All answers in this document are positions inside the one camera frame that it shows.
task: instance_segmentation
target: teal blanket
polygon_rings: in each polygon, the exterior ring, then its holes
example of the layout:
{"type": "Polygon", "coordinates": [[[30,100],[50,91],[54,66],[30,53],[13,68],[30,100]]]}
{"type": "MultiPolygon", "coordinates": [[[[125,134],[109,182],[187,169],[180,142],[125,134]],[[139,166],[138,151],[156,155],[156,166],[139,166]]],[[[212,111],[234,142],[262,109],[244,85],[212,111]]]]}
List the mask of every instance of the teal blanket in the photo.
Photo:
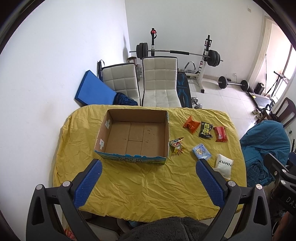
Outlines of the teal blanket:
{"type": "Polygon", "coordinates": [[[265,120],[255,125],[240,139],[247,171],[247,186],[262,186],[273,181],[272,175],[263,164],[263,158],[271,153],[286,165],[290,153],[290,141],[283,125],[273,120],[265,120]]]}

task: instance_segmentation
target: white chair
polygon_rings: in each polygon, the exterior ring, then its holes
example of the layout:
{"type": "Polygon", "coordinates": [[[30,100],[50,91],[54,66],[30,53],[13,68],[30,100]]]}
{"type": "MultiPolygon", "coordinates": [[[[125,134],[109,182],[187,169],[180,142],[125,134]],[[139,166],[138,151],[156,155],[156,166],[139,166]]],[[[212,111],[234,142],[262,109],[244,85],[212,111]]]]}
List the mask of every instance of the white chair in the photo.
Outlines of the white chair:
{"type": "Polygon", "coordinates": [[[115,92],[121,92],[141,105],[136,66],[134,63],[116,64],[102,68],[103,82],[115,92]]]}
{"type": "Polygon", "coordinates": [[[178,59],[169,56],[143,58],[144,94],[142,106],[181,107],[177,95],[178,59]]]}

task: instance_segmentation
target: table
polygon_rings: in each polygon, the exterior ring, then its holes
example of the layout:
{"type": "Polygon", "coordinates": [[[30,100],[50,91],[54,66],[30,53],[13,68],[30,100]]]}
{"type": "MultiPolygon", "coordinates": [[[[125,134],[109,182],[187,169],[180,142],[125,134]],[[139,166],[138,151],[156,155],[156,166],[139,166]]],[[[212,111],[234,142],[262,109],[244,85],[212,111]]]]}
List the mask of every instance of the table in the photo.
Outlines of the table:
{"type": "Polygon", "coordinates": [[[102,161],[103,172],[81,210],[101,216],[125,220],[151,222],[170,216],[189,216],[196,220],[213,218],[219,207],[214,206],[205,188],[196,175],[197,158],[192,148],[203,143],[212,154],[208,163],[214,167],[217,154],[234,160],[231,179],[246,186],[246,169],[239,138],[230,117],[221,111],[132,107],[116,105],[89,105],[76,110],[62,128],[62,135],[54,167],[54,186],[72,180],[83,171],[93,158],[102,161]],[[129,163],[101,158],[94,150],[96,136],[108,109],[141,108],[167,110],[170,140],[184,137],[187,147],[182,154],[169,156],[164,165],[129,163]],[[192,115],[195,121],[204,121],[214,126],[224,126],[228,142],[215,142],[199,138],[199,130],[191,135],[183,128],[192,115]]]}

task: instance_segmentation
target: sneaker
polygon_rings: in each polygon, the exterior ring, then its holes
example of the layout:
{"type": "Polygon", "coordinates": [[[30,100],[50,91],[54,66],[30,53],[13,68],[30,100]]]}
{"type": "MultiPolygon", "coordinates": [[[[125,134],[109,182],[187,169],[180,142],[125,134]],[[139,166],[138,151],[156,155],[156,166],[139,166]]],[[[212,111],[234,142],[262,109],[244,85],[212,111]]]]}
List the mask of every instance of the sneaker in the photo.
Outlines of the sneaker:
{"type": "Polygon", "coordinates": [[[258,115],[260,113],[260,111],[258,109],[255,109],[252,111],[254,115],[258,115]]]}
{"type": "Polygon", "coordinates": [[[256,115],[257,119],[261,119],[263,117],[262,113],[256,115]]]}

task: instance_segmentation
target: open cardboard box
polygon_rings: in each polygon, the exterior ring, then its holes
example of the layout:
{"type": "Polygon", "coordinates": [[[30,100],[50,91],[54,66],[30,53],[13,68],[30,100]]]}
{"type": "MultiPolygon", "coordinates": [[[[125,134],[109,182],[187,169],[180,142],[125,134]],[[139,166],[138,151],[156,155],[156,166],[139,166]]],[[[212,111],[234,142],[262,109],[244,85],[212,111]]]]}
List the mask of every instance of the open cardboard box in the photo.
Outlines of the open cardboard box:
{"type": "Polygon", "coordinates": [[[164,164],[168,149],[166,110],[109,109],[94,151],[112,160],[164,164]]]}

